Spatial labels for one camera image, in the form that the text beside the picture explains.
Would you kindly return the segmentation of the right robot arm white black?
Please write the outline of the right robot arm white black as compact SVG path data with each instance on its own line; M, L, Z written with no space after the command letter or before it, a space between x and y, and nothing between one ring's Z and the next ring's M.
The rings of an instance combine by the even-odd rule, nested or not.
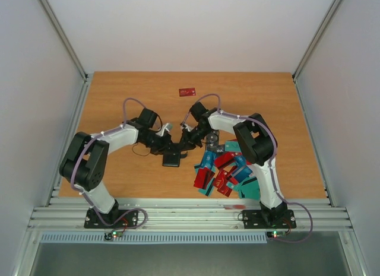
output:
M188 148L201 146L201 140L213 130L234 134L259 184L263 222L272 227L282 221L288 207L276 172L278 145L260 114L240 116L218 108L208 110L198 101L192 105L180 126L180 143Z

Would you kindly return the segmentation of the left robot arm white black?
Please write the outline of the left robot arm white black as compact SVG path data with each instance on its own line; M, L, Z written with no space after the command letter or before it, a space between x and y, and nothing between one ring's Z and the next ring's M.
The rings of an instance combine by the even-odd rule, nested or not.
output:
M163 123L156 112L144 108L139 117L125 119L113 129L74 135L59 166L59 174L89 204L88 222L92 226L114 227L129 213L119 209L103 181L108 155L137 143L145 145L152 154L163 154L171 142L172 128L173 125Z

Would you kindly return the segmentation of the black leather card holder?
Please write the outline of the black leather card holder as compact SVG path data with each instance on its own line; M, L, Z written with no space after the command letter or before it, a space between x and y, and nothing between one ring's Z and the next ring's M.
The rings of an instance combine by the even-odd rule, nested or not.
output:
M163 154L162 166L164 167L179 167L181 160L188 156L187 151L167 151Z

